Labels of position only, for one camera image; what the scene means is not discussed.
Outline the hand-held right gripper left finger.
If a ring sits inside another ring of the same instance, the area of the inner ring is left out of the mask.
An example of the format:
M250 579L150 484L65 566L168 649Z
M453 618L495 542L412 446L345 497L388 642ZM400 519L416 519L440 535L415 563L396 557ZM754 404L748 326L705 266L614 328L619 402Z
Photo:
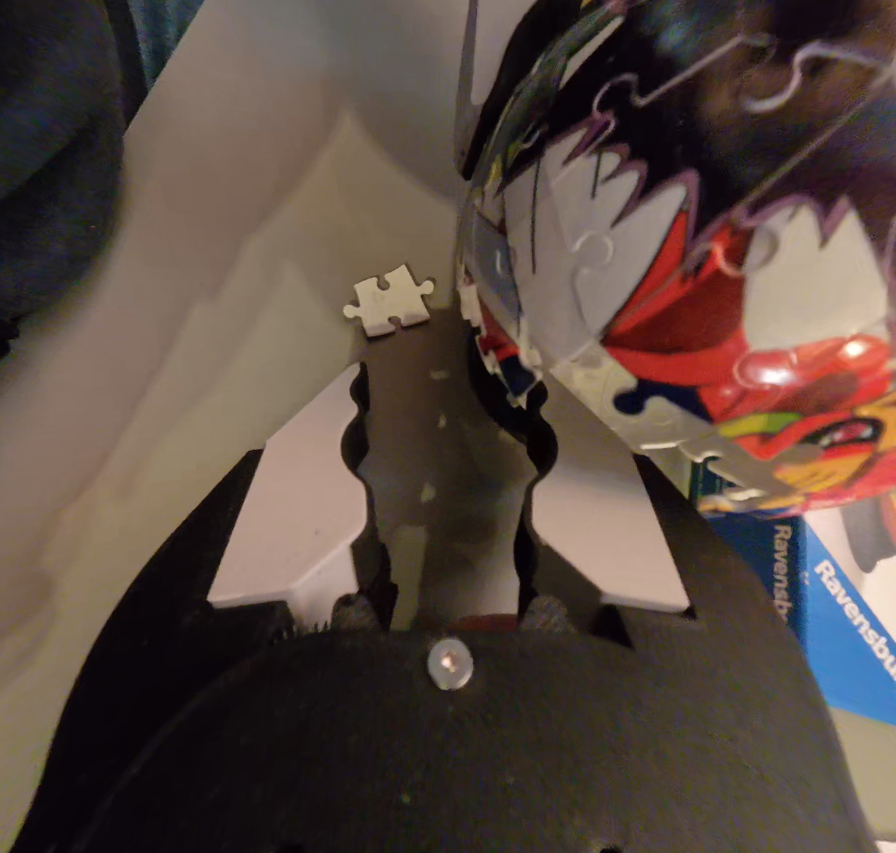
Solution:
M299 629L362 596L391 626L398 589L370 486L366 365L346 368L264 444L209 589L217 609L281 602Z

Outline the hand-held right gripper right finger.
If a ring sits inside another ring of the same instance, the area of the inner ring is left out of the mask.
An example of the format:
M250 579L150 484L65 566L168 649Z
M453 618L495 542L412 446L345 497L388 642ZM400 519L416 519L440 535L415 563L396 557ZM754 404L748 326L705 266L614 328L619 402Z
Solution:
M561 385L537 387L526 452L536 476L514 539L520 615L556 599L596 630L606 607L688 615L690 601L630 448Z

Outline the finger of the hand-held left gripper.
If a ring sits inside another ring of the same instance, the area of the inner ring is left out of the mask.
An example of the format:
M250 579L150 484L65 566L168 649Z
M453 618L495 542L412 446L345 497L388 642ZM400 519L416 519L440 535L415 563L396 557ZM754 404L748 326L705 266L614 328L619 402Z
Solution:
M465 181L485 181L488 144L511 94L590 1L469 0L454 130Z

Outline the black round ball stand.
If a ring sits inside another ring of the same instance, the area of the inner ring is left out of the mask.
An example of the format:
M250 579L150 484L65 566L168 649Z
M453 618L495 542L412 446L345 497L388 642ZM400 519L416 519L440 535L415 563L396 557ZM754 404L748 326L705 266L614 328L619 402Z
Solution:
M532 425L529 411L513 399L503 380L487 369L472 339L467 345L467 367L470 386L487 416L513 440L526 444Z

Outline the white puzzle piece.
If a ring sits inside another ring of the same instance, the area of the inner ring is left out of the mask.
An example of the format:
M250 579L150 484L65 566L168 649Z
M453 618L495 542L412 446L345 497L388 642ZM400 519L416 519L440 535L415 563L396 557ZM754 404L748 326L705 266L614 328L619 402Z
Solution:
M342 308L344 317L360 321L368 338L378 338L429 321L427 296L434 293L430 278L418 282L407 264L383 276L371 276L354 285L355 300Z

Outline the colourful puzzle ball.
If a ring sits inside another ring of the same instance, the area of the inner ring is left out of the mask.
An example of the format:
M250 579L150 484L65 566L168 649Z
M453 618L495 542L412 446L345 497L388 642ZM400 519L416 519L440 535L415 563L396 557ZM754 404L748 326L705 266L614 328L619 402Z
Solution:
M704 513L894 493L894 0L591 0L469 182L458 293Z

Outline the blue puzzle box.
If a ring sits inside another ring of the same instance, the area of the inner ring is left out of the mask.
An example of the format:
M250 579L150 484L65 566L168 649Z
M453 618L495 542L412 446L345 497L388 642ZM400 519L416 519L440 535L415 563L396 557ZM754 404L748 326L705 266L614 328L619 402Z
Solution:
M760 578L825 701L894 725L894 493L806 515L704 518Z

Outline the person's blue jeans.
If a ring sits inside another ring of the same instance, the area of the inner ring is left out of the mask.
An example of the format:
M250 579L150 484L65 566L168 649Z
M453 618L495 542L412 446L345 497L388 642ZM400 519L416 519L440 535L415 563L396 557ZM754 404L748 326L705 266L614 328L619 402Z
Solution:
M105 0L130 122L205 0Z

